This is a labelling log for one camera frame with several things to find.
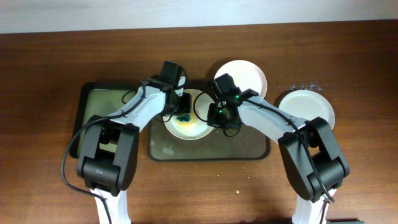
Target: wood grain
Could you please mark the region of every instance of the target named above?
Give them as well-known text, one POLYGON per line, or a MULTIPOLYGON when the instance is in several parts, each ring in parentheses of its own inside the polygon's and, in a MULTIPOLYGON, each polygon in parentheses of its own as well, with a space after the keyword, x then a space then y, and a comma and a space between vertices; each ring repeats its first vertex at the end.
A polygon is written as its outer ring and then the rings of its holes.
MULTIPOLYGON (((263 69, 271 103, 311 82, 331 102, 351 174, 328 219, 398 220, 398 22, 362 21, 0 35, 0 222, 98 223, 94 199, 60 178, 84 83, 137 83, 164 60, 212 78, 234 59, 263 69)), ((135 223, 292 216, 296 196, 275 144, 263 161, 154 162, 147 138, 144 130, 127 193, 135 223)), ((76 160, 66 168, 84 187, 76 160)))

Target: white plate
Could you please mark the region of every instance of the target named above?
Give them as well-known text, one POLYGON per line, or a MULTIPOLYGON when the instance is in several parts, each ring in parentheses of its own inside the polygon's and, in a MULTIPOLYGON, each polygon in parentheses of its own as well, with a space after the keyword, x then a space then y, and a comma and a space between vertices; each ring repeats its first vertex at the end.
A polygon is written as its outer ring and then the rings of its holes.
MULTIPOLYGON (((193 112, 193 102, 201 92, 200 90, 184 90, 184 93, 189 93, 192 96, 191 120, 189 122, 181 122, 177 119, 177 116, 173 116, 169 122, 165 123, 167 130, 175 137, 184 140, 196 140, 205 137, 214 129, 199 120, 193 112)), ((210 103, 214 103, 214 101, 206 93, 202 94, 197 100, 195 109, 201 119, 207 120, 207 111, 210 103)), ((163 121, 167 121, 168 119, 168 116, 163 117, 163 121)))
POLYGON ((262 97, 267 93, 267 79, 261 69, 248 61, 235 60, 223 65, 216 73, 215 78, 228 73, 234 78, 234 83, 241 91, 252 89, 262 97))
POLYGON ((331 104, 325 97, 314 91, 296 90, 289 93, 280 102, 279 109, 307 120, 321 117, 332 129, 335 126, 335 112, 331 104))

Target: brown tabletop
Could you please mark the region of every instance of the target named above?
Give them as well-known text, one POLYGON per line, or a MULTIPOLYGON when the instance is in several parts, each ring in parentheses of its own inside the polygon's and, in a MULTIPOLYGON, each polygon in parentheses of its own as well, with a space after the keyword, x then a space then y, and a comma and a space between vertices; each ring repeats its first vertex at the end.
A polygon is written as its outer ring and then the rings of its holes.
MULTIPOLYGON (((94 199, 60 176, 84 83, 137 83, 164 60, 191 78, 211 78, 235 59, 264 71, 271 103, 293 85, 314 83, 333 106, 351 174, 327 219, 396 222, 398 22, 363 21, 0 35, 0 223, 98 223, 94 199)), ((147 138, 143 130, 127 192, 134 223, 292 216, 296 194, 276 144, 262 161, 155 162, 147 138)), ((75 159, 66 170, 84 187, 75 159)))

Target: robotic arm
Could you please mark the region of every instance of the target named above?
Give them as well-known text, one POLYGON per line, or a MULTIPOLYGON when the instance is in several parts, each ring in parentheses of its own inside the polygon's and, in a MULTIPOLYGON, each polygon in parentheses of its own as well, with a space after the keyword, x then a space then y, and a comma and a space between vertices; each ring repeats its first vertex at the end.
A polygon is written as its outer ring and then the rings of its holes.
MULTIPOLYGON (((109 223, 109 219, 113 223, 131 222, 126 190, 136 169, 139 132, 157 114, 190 112, 192 99, 183 93, 188 80, 181 77, 182 72, 181 66, 165 62, 162 73, 143 82, 133 99, 107 116, 111 119, 87 128, 77 172, 93 194, 106 198, 104 203, 96 197, 100 223, 109 223), (116 152, 102 150, 102 144, 117 144, 116 152)), ((324 200, 331 198, 349 174, 348 163, 329 124, 321 118, 307 121, 289 115, 255 91, 241 92, 228 74, 214 80, 212 87, 218 100, 209 106, 208 125, 238 130, 245 124, 276 142, 288 180, 298 194, 293 223, 326 223, 328 205, 324 200), (307 145, 319 147, 320 152, 309 155, 307 145)))

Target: empty white plate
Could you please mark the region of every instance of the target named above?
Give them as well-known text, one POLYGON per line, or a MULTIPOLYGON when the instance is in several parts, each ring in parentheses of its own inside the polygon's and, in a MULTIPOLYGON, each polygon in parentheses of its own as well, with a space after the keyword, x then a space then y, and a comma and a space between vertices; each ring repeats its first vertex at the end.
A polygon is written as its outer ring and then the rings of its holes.
POLYGON ((335 112, 331 104, 325 97, 314 91, 297 90, 289 93, 280 102, 279 109, 307 120, 321 117, 332 129, 335 126, 335 112))
POLYGON ((262 97, 267 93, 267 79, 261 69, 245 60, 234 60, 223 65, 216 73, 215 78, 228 73, 234 78, 234 83, 241 91, 252 89, 262 97))
MULTIPOLYGON (((196 140, 205 137, 214 128, 207 126, 207 124, 199 120, 193 112, 193 102, 195 98, 201 93, 200 90, 184 90, 184 93, 189 93, 192 96, 192 110, 190 114, 190 121, 180 121, 178 116, 173 116, 169 122, 165 123, 167 130, 174 136, 184 140, 196 140)), ((207 120, 207 111, 210 103, 214 103, 213 99, 206 93, 199 96, 195 105, 196 112, 201 119, 207 120)), ((163 121, 167 121, 168 116, 163 117, 163 121)))

